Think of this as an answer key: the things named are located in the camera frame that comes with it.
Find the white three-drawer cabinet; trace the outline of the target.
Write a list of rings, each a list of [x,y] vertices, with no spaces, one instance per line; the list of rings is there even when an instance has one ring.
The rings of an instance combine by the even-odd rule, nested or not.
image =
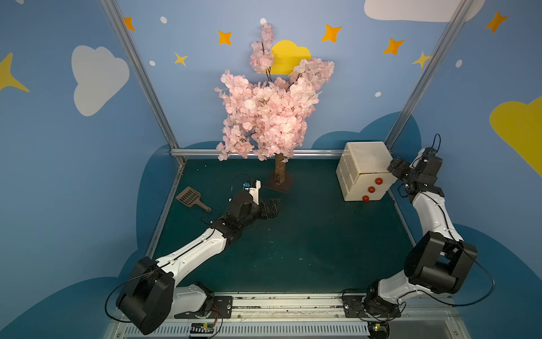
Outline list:
[[[336,169],[345,201],[362,201],[369,196],[369,201],[381,200],[397,178],[388,171],[392,156],[382,141],[348,142],[341,155]],[[382,178],[383,183],[377,185],[376,178]],[[375,187],[374,193],[368,188]]]

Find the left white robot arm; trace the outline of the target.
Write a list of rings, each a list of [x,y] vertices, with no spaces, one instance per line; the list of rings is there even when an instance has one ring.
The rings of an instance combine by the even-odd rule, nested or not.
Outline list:
[[[138,261],[129,278],[118,286],[117,308],[143,335],[158,329],[166,319],[190,314],[204,317],[216,308],[214,292],[201,283],[179,287],[197,267],[237,241],[256,220],[276,218],[281,199],[257,201],[247,191],[239,193],[204,233],[184,247],[160,257]]]

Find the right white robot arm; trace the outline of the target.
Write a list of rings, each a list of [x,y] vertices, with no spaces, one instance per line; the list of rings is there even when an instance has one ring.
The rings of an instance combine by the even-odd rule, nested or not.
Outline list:
[[[443,190],[436,186],[443,161],[438,156],[442,138],[423,148],[412,162],[393,159],[388,171],[402,182],[416,210],[423,237],[409,252],[404,268],[390,278],[375,281],[362,301],[365,314],[377,321],[399,318],[409,298],[453,295],[464,285],[478,251],[458,233],[445,207]]]

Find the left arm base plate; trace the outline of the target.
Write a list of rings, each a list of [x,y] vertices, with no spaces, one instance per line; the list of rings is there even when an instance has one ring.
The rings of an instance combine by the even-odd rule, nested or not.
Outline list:
[[[233,297],[214,296],[207,299],[197,312],[182,312],[175,314],[175,319],[214,319],[219,316],[221,319],[230,319],[233,308]]]

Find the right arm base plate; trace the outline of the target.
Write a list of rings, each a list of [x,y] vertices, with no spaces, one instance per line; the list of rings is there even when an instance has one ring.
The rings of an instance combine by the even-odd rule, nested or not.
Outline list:
[[[344,295],[340,298],[347,318],[371,319],[371,321],[391,321],[401,317],[401,308],[379,297],[365,301],[364,295]]]

